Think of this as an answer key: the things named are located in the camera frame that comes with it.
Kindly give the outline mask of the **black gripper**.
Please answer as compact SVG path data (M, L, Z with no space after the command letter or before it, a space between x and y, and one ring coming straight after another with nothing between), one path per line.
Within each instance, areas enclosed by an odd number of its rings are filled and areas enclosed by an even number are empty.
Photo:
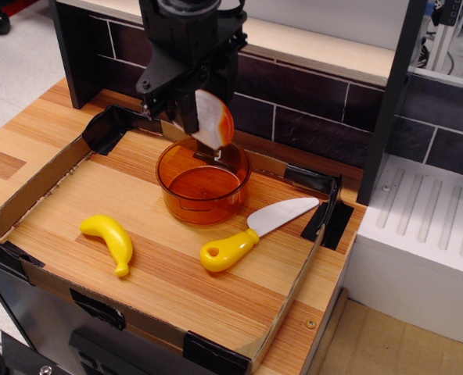
M195 91L228 104L235 92L238 53L246 46L243 1L141 1L152 48L136 84L149 116L166 111L186 134L199 131Z

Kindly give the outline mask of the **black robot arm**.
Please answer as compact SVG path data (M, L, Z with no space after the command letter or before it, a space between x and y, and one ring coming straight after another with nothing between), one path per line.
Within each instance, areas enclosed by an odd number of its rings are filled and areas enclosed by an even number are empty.
M221 2L141 1L145 33L152 47L147 67L136 84L142 111L196 133L196 92L232 100L238 76L239 51L247 44L242 26L245 3L224 9Z

